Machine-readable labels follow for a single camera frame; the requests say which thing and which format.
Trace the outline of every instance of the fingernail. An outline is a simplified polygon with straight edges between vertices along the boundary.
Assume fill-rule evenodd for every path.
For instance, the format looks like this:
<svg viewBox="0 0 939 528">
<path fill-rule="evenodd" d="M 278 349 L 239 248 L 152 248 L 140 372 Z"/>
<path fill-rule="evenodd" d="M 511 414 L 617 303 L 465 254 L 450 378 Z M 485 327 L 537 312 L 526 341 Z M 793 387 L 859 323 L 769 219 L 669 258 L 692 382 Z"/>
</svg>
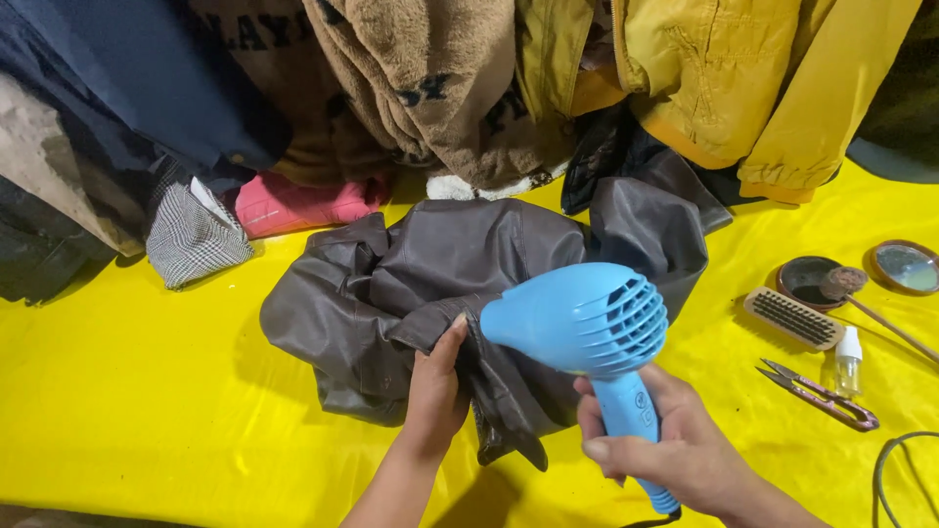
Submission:
<svg viewBox="0 0 939 528">
<path fill-rule="evenodd" d="M 454 324 L 450 325 L 451 328 L 462 328 L 467 325 L 467 314 L 466 312 L 461 313 L 456 316 L 454 319 Z"/>
<path fill-rule="evenodd" d="M 584 455 L 596 463 L 602 463 L 609 460 L 609 446 L 598 440 L 588 440 L 583 443 L 581 448 Z"/>
</svg>

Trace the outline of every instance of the pink garment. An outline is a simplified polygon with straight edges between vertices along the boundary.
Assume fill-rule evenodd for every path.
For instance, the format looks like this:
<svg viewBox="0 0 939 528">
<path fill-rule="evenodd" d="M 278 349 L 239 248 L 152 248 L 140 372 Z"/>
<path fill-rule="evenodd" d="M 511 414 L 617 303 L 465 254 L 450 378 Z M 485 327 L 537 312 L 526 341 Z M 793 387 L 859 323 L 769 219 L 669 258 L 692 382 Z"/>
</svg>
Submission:
<svg viewBox="0 0 939 528">
<path fill-rule="evenodd" d="M 384 178 L 338 187 L 300 187 L 271 172 L 258 173 L 241 186 L 235 214 L 249 239 L 288 231 L 348 224 L 378 210 L 388 197 Z"/>
</svg>

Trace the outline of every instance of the forearm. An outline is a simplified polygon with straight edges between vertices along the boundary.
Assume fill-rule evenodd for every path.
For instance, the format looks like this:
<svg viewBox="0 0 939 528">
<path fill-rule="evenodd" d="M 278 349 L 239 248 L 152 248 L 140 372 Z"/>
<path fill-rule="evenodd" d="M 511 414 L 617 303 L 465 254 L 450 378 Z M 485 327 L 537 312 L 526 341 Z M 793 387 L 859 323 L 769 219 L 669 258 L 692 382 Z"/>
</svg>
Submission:
<svg viewBox="0 0 939 528">
<path fill-rule="evenodd" d="M 781 489 L 760 478 L 752 494 L 721 516 L 728 528 L 831 528 Z"/>
<path fill-rule="evenodd" d="M 416 528 L 442 460 L 442 454 L 417 451 L 399 434 L 340 528 Z"/>
</svg>

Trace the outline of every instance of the houndstooth fabric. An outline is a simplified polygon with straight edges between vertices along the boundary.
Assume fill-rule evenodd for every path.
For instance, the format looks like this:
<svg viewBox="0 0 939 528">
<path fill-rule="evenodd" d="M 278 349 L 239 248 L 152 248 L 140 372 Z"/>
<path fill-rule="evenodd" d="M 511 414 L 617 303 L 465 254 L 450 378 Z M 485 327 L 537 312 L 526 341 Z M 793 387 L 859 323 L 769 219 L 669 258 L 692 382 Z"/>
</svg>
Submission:
<svg viewBox="0 0 939 528">
<path fill-rule="evenodd" d="M 154 173 L 160 183 L 150 201 L 152 222 L 146 253 L 168 289 L 180 289 L 254 255 L 238 220 L 212 193 L 207 196 L 217 212 L 192 194 L 192 174 L 179 162 L 165 156 L 157 162 Z"/>
</svg>

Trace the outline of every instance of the small mirror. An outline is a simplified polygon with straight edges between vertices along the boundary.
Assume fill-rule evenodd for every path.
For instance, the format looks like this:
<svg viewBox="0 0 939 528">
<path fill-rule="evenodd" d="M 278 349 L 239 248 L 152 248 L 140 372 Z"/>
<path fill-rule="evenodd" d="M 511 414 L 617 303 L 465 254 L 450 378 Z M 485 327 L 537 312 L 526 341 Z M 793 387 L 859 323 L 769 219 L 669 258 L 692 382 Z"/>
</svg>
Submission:
<svg viewBox="0 0 939 528">
<path fill-rule="evenodd" d="M 874 249 L 874 269 L 891 286 L 908 293 L 939 291 L 939 256 L 910 241 L 886 241 Z"/>
</svg>

